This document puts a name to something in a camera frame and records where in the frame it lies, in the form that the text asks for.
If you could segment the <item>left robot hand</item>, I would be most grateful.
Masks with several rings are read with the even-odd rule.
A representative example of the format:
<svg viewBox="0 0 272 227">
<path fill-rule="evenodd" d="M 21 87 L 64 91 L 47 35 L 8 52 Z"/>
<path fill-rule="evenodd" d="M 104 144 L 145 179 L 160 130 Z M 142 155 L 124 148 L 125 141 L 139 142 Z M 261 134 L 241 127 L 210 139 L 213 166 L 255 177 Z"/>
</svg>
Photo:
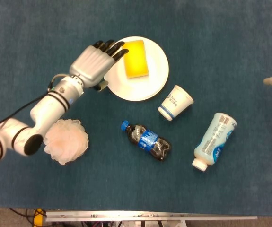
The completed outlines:
<svg viewBox="0 0 272 227">
<path fill-rule="evenodd" d="M 101 91 L 107 87 L 105 74 L 129 52 L 124 49 L 125 42 L 99 40 L 88 46 L 81 55 L 71 64 L 69 74 L 81 79 L 84 88 L 93 88 Z"/>
</svg>

